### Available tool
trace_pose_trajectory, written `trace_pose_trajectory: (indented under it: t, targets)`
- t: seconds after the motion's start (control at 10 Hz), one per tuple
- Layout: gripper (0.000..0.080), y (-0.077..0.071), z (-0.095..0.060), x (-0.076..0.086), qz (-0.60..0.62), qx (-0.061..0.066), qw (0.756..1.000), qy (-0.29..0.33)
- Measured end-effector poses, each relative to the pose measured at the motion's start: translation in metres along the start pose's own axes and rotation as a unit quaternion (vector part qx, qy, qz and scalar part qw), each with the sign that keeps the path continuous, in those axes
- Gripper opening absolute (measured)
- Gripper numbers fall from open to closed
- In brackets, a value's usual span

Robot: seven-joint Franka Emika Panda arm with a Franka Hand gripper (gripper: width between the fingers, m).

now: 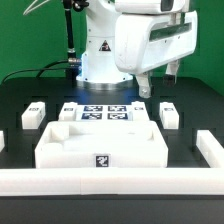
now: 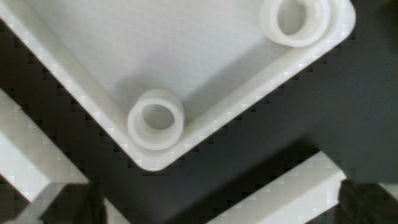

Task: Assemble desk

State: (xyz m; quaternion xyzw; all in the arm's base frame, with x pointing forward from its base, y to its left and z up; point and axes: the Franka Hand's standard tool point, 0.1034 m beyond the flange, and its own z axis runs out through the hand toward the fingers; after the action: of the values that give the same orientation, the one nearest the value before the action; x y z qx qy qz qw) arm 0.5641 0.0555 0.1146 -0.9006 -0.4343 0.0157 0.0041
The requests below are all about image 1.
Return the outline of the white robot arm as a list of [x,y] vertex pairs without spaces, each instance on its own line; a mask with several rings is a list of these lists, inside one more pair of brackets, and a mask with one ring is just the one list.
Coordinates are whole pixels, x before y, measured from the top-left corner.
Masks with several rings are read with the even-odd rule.
[[196,48],[198,15],[189,6],[190,0],[90,0],[78,84],[117,89],[136,80],[148,98],[152,71],[164,66],[163,82],[174,85],[180,60]]

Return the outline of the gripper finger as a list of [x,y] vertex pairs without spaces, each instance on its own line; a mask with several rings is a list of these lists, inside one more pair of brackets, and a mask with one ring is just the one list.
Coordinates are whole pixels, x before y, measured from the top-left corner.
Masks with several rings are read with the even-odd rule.
[[139,96],[141,98],[150,98],[152,94],[151,75],[149,72],[144,72],[136,76],[139,85]]
[[167,64],[165,75],[163,76],[163,84],[165,86],[172,87],[176,84],[179,66],[179,60],[175,60]]

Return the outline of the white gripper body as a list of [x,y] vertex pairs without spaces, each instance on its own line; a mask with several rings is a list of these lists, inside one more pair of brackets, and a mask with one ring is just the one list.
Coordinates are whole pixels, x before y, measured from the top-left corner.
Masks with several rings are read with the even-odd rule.
[[185,14],[185,32],[158,37],[171,15],[122,14],[115,27],[115,64],[122,72],[141,74],[192,54],[197,39],[197,12]]

